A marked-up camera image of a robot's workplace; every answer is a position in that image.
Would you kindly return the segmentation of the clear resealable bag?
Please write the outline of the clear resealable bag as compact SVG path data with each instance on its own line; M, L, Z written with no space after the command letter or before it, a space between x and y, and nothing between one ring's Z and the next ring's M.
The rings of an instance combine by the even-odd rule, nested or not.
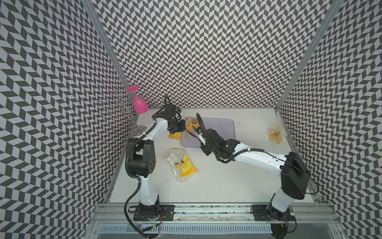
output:
M280 144L287 136L283 120L279 112L276 112L276 118L268 128L269 141L274 144Z

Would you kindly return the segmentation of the steel black-tipped tongs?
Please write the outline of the steel black-tipped tongs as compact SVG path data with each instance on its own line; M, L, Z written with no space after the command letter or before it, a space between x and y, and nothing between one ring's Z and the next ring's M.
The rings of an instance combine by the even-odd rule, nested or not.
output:
M199 132L199 128L195 128L195 127L192 131L187 130L187 133L190 136L196 138L200 143L205 144L206 142L205 142L205 139L203 138L203 133L202 132L198 133L198 132Z

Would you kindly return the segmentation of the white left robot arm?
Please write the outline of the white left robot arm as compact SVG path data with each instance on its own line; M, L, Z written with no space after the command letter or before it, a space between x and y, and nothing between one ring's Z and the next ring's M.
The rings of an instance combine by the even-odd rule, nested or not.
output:
M148 129L127 141L125 171L130 178L138 182L139 205L157 211L160 204L159 195L150 182L150 174L156 166L154 140L166 131L169 134L185 131L186 121L182 119L181 109L172 103L164 103L152 115L152 120Z

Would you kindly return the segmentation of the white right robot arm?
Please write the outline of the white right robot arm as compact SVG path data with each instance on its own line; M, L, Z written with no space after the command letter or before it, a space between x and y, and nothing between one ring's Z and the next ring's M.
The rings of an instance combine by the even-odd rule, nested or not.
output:
M195 129L205 155L214 154L217 161L228 164L242 162L268 171L280 178L281 187L267 206L269 213L285 213L295 200L305 198L311 179L310 170L301 157L294 153L276 154L252 148L238 140L224 140L213 129Z

